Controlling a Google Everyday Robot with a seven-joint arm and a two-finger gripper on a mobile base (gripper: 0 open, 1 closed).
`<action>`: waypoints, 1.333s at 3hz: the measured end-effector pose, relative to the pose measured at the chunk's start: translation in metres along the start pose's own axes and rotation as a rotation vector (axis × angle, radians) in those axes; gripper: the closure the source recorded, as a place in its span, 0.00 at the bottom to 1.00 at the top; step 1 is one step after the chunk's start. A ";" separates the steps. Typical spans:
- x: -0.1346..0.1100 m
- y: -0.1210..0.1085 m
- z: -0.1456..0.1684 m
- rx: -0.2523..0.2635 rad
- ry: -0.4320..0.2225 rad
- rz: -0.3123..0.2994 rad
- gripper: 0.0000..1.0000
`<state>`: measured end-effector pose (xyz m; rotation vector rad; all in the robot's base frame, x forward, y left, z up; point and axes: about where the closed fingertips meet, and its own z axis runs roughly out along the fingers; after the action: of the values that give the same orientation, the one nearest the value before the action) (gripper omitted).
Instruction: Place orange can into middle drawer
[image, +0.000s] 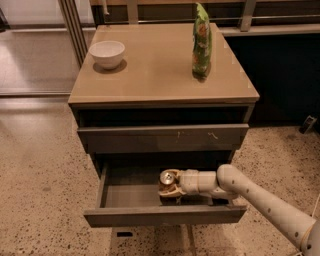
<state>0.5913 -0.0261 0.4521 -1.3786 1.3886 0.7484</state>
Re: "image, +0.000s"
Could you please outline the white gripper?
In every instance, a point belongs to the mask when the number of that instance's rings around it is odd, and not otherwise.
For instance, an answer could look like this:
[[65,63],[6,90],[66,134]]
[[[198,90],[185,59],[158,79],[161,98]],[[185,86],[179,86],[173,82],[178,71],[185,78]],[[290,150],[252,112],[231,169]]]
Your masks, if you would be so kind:
[[199,193],[197,170],[188,169],[185,171],[179,169],[166,169],[160,173],[160,178],[165,178],[167,174],[174,177],[179,176],[179,187],[169,187],[158,194],[165,198],[176,198],[183,195],[197,195]]

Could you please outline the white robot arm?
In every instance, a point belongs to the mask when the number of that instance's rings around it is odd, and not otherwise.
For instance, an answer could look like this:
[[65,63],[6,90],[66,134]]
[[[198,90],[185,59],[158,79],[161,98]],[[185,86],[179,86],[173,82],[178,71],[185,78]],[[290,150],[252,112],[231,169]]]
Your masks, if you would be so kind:
[[159,195],[245,198],[304,256],[320,256],[320,221],[263,189],[230,164],[216,171],[167,169],[159,175]]

